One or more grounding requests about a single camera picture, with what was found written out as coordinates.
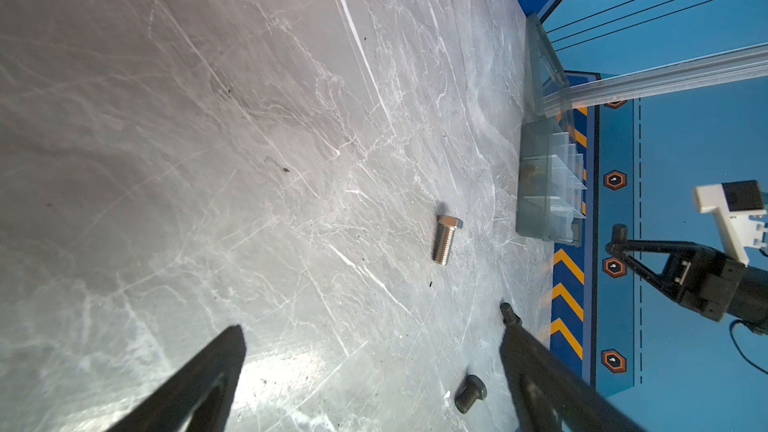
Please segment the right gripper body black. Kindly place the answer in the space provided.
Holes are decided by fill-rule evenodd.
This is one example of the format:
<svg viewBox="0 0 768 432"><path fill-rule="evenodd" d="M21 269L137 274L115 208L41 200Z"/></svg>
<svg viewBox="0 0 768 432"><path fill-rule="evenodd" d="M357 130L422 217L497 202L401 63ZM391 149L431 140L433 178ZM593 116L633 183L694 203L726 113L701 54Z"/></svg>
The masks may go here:
<svg viewBox="0 0 768 432"><path fill-rule="evenodd" d="M747 267L725 253L690 242L673 243L661 274L661 291L678 305L712 321L727 312Z"/></svg>

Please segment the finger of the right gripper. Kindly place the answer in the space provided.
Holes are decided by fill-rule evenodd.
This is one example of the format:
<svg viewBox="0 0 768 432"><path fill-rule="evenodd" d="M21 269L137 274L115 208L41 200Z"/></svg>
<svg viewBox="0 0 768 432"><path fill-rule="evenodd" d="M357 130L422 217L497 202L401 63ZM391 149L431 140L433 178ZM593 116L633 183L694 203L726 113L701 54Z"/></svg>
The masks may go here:
<svg viewBox="0 0 768 432"><path fill-rule="evenodd" d="M658 273L641 260L634 257L631 251L613 250L611 256L621 261L627 269L658 290L668 299L675 301L675 285L665 272Z"/></svg>
<svg viewBox="0 0 768 432"><path fill-rule="evenodd" d="M693 253L699 246L686 241L613 240L606 245L609 255L625 255L630 252L643 253Z"/></svg>

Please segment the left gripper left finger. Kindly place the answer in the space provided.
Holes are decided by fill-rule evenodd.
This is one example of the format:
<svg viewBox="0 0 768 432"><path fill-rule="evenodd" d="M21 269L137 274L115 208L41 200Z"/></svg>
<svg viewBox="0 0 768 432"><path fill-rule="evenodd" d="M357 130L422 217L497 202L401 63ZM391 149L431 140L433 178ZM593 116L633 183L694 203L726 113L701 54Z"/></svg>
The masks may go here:
<svg viewBox="0 0 768 432"><path fill-rule="evenodd" d="M112 431L223 431L246 354L242 327L222 331Z"/></svg>

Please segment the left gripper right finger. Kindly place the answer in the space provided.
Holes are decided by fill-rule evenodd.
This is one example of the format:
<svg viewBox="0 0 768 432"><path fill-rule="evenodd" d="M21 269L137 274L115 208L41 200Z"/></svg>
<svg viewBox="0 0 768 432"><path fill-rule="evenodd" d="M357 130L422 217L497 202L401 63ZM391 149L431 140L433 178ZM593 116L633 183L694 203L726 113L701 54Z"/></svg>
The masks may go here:
<svg viewBox="0 0 768 432"><path fill-rule="evenodd" d="M500 356L522 431L640 431L519 324L506 326Z"/></svg>

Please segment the black bolt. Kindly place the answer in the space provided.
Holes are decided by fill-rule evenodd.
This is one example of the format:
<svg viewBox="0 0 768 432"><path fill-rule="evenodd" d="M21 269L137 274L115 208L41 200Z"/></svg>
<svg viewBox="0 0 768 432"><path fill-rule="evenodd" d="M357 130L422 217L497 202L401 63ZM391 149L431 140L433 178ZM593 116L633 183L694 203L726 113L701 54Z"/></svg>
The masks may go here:
<svg viewBox="0 0 768 432"><path fill-rule="evenodd" d="M612 228L611 241L609 244L611 246L626 244L629 240L628 234L628 227L625 224L615 224Z"/></svg>
<svg viewBox="0 0 768 432"><path fill-rule="evenodd" d="M503 323L507 328L519 326L521 324L521 318L515 313L510 303L501 303L500 312L502 315Z"/></svg>
<svg viewBox="0 0 768 432"><path fill-rule="evenodd" d="M455 396L454 403L461 414L467 414L477 401L483 401L486 397L485 383L478 376L469 374Z"/></svg>

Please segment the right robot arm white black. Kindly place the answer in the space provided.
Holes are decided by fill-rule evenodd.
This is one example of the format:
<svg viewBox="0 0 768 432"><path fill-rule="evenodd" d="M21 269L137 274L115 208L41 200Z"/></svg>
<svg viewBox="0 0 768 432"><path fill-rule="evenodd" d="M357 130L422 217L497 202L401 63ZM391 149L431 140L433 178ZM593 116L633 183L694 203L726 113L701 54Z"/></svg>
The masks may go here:
<svg viewBox="0 0 768 432"><path fill-rule="evenodd" d="M606 252L679 306L719 322L730 315L731 341L741 358L757 371L736 340L742 325L767 334L767 272L745 265L709 246L685 241L611 239Z"/></svg>

